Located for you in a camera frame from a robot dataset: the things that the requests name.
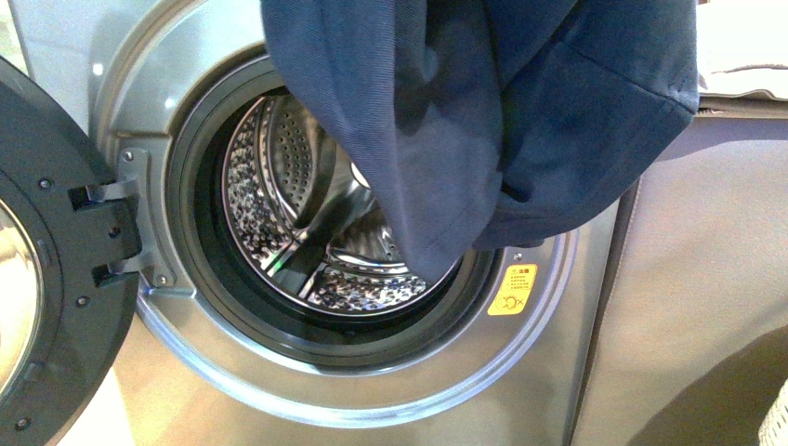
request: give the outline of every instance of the navy blue cloth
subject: navy blue cloth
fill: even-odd
[[[290,91],[366,177],[408,267],[609,206],[698,107],[694,0],[263,0]]]

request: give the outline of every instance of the warning symbol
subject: warning symbol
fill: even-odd
[[[487,314],[504,316],[520,314],[525,309],[536,279],[536,265],[512,265],[506,269],[504,281]]]

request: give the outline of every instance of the door glass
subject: door glass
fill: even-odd
[[[40,277],[27,234],[0,200],[0,400],[18,375],[35,335]]]

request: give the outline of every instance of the front-loading washing machine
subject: front-loading washing machine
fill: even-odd
[[[428,283],[277,75],[257,0],[12,10],[33,82],[2,65],[24,317],[0,325],[0,443],[85,444],[111,367],[121,409],[74,428],[96,444],[567,440],[615,205]]]

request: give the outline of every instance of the door hinge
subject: door hinge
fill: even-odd
[[[150,172],[151,155],[148,151],[124,149],[118,159],[118,180],[112,184],[87,186],[85,190],[91,203],[128,200],[133,204],[141,250],[136,256],[111,263],[110,273],[139,272],[149,285],[172,286],[176,276],[164,261],[152,221],[151,204],[148,200]]]

